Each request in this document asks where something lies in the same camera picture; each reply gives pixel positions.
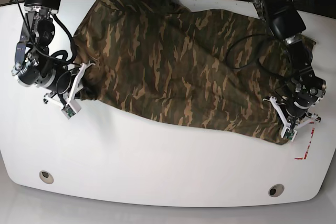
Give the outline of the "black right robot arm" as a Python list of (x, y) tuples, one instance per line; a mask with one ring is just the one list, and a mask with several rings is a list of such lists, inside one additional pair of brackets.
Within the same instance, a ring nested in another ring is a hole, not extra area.
[[(93, 62), (75, 63), (77, 49), (70, 31), (57, 17), (61, 0), (25, 0), (20, 8), (23, 26), (16, 45), (12, 76), (25, 87), (35, 85), (47, 89), (44, 103), (58, 106), (70, 119), (81, 107), (77, 102), (85, 71)], [(50, 54), (49, 45), (55, 36), (55, 25), (66, 33), (72, 55), (59, 50)]]

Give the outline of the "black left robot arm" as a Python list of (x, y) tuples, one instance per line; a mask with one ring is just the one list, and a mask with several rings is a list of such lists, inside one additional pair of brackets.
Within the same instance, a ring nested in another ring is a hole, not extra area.
[(288, 52), (293, 72), (280, 87), (285, 96), (270, 97), (268, 101), (283, 123), (281, 137), (293, 141), (300, 128), (320, 122), (320, 117), (308, 110), (324, 98), (326, 82), (314, 73), (312, 51), (300, 38), (306, 26), (292, 0), (251, 1), (259, 18), (266, 23), (270, 38), (282, 43)]

